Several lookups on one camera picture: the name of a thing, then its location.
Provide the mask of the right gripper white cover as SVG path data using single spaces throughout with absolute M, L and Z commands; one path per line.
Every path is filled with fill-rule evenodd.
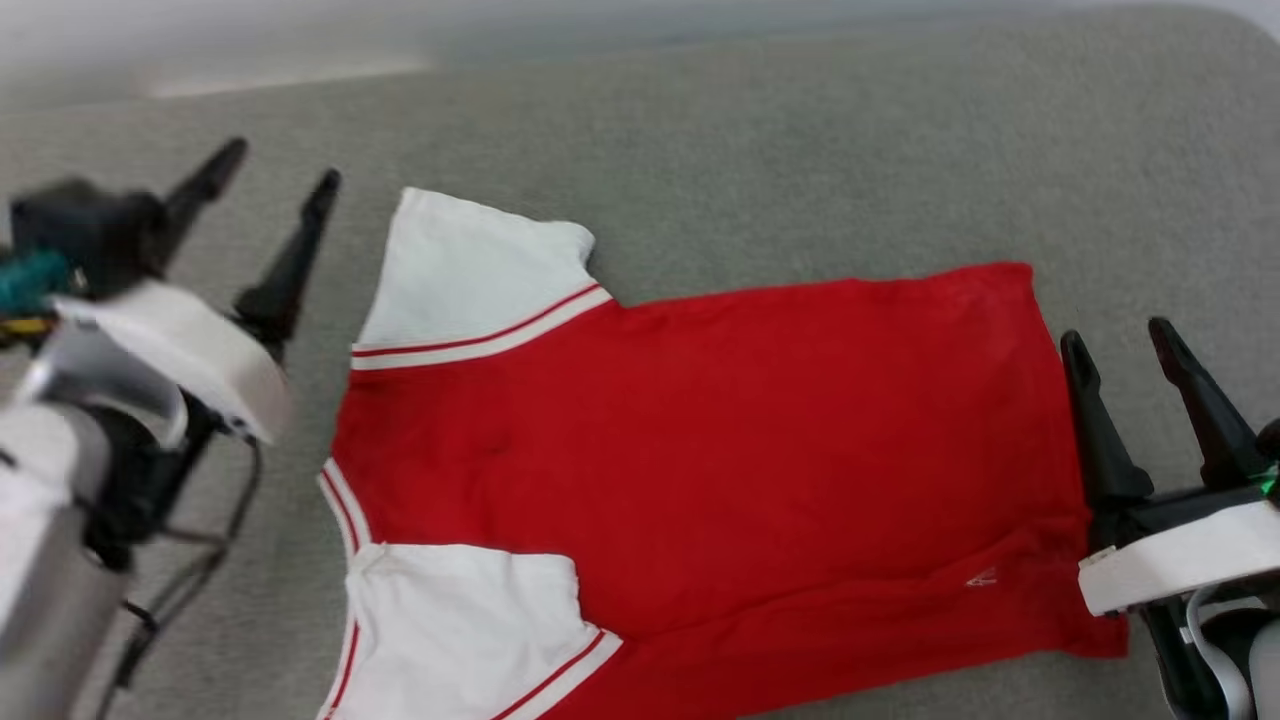
M 1124 612 L 1210 585 L 1244 584 L 1262 594 L 1277 591 L 1277 464 L 1258 436 L 1164 316 L 1148 332 L 1165 378 L 1178 389 L 1196 434 L 1206 488 L 1245 487 L 1245 502 L 1157 532 L 1121 550 L 1105 550 L 1082 562 L 1078 575 L 1094 616 Z M 1101 397 L 1101 375 L 1079 332 L 1060 338 L 1060 354 L 1082 470 L 1085 502 L 1128 507 L 1155 487 L 1126 451 Z

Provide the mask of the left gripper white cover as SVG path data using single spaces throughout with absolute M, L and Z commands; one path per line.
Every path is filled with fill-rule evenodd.
M 174 256 L 205 208 L 238 173 L 250 143 L 225 141 L 164 200 L 160 255 Z M 142 438 L 163 452 L 191 448 L 198 421 L 268 445 L 291 419 L 283 359 L 294 336 L 342 174 L 326 169 L 298 223 L 257 284 L 236 299 L 237 324 L 187 290 L 142 281 L 104 301 L 55 295 L 45 345 L 45 466 L 100 471 L 122 452 L 93 407 L 159 420 Z

